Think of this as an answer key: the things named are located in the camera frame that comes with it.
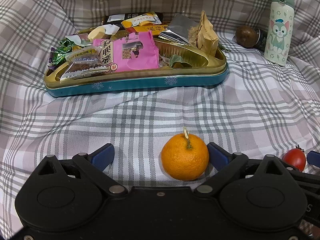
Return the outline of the teal gold snack tin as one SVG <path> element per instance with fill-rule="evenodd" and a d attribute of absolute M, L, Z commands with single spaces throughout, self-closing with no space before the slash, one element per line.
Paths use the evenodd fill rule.
<path fill-rule="evenodd" d="M 129 35 L 120 31 L 117 40 Z M 217 49 L 215 56 L 173 41 L 153 37 L 159 49 L 157 69 L 109 72 L 100 60 L 101 48 L 93 45 L 88 34 L 66 36 L 75 45 L 66 54 L 65 63 L 55 70 L 48 68 L 44 84 L 54 97 L 115 92 L 142 88 L 212 86 L 221 83 L 227 73 L 225 55 Z"/>

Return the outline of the cat print thermos bottle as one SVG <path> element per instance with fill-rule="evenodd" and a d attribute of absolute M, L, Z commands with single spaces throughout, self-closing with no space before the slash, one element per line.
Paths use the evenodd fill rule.
<path fill-rule="evenodd" d="M 264 58 L 285 66 L 295 18 L 294 0 L 271 0 Z"/>

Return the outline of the red tomato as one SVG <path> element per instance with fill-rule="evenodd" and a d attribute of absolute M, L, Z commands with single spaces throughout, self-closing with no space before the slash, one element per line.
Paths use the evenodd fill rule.
<path fill-rule="evenodd" d="M 304 149 L 297 145 L 295 148 L 289 150 L 284 155 L 283 161 L 299 169 L 300 172 L 303 172 L 306 166 L 306 156 L 304 153 Z"/>

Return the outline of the black small object behind bottle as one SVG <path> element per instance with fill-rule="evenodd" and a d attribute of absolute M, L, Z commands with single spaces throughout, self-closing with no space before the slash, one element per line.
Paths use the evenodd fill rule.
<path fill-rule="evenodd" d="M 267 32 L 259 28 L 256 28 L 255 31 L 257 33 L 258 38 L 256 44 L 254 45 L 254 48 L 264 52 L 267 41 Z"/>

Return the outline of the silver foil snack packet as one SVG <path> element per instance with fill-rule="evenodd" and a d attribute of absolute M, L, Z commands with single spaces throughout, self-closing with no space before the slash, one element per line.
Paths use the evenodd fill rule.
<path fill-rule="evenodd" d="M 197 30 L 199 24 L 182 14 L 176 14 L 165 31 L 161 31 L 160 38 L 189 45 L 190 32 Z"/>

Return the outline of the pink snack packet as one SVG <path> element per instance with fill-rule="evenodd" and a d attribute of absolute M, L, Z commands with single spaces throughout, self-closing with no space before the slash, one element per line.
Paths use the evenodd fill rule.
<path fill-rule="evenodd" d="M 109 72 L 130 72 L 159 67 L 159 49 L 151 31 L 130 33 L 114 41 L 95 39 L 93 45 L 101 48 L 100 60 Z"/>

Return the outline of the yellow pastry packet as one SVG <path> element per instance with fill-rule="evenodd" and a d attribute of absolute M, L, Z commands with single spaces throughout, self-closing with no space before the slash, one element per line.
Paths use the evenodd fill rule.
<path fill-rule="evenodd" d="M 137 15 L 127 20 L 123 20 L 121 25 L 125 28 L 142 27 L 145 25 L 160 25 L 162 22 L 158 15 L 154 12 L 147 12 L 144 14 Z"/>

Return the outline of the plaid grey sofa cover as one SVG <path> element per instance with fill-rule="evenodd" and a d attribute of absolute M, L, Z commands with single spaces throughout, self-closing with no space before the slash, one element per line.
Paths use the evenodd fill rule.
<path fill-rule="evenodd" d="M 233 41 L 240 25 L 267 29 L 270 0 L 1 0 L 1 236 L 22 225 L 14 201 L 48 154 L 69 159 L 107 142 L 107 175 L 126 186 L 174 186 L 159 154 L 182 131 L 260 159 L 299 145 L 319 150 L 319 0 L 295 0 L 287 64 Z M 49 51 L 106 15 L 162 12 L 198 21 L 204 11 L 227 49 L 216 87 L 134 89 L 54 98 L 45 89 Z"/>

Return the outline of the dark brown round fruit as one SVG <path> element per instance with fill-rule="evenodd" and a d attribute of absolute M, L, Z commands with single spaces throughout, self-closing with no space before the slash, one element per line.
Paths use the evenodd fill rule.
<path fill-rule="evenodd" d="M 258 33 L 250 26 L 241 25 L 236 29 L 235 38 L 237 44 L 244 48 L 253 48 L 259 38 Z"/>

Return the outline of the green foil candy wrapper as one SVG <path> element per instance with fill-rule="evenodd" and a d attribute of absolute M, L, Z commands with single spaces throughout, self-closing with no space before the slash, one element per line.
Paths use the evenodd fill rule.
<path fill-rule="evenodd" d="M 68 38 L 64 38 L 59 42 L 57 48 L 52 47 L 48 59 L 48 68 L 55 70 L 66 61 L 66 54 L 72 51 L 75 43 Z"/>

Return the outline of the tan paper snack bag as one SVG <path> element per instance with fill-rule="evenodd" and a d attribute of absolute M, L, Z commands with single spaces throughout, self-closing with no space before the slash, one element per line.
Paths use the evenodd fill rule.
<path fill-rule="evenodd" d="M 219 45 L 219 38 L 204 10 L 201 12 L 199 24 L 189 29 L 188 38 L 191 46 L 206 54 L 215 56 Z"/>

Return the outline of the orange mandarin with stem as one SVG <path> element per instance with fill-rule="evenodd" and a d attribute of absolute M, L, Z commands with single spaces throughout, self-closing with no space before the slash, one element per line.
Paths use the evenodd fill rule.
<path fill-rule="evenodd" d="M 200 178 L 207 169 L 209 152 L 198 136 L 183 132 L 170 138 L 161 151 L 164 171 L 174 179 L 192 181 Z"/>

